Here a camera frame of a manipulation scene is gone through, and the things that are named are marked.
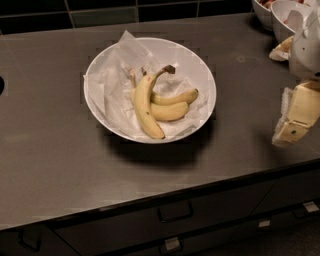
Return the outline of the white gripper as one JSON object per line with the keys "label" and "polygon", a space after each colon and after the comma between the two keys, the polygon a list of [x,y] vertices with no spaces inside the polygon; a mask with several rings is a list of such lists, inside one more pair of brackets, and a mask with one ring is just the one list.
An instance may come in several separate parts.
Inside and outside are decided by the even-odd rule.
{"label": "white gripper", "polygon": [[[315,7],[297,30],[271,50],[269,58],[288,61],[289,70],[301,79],[320,79],[320,7]],[[282,94],[281,118],[272,144],[286,147],[302,139],[320,118],[320,83],[306,81]]]}

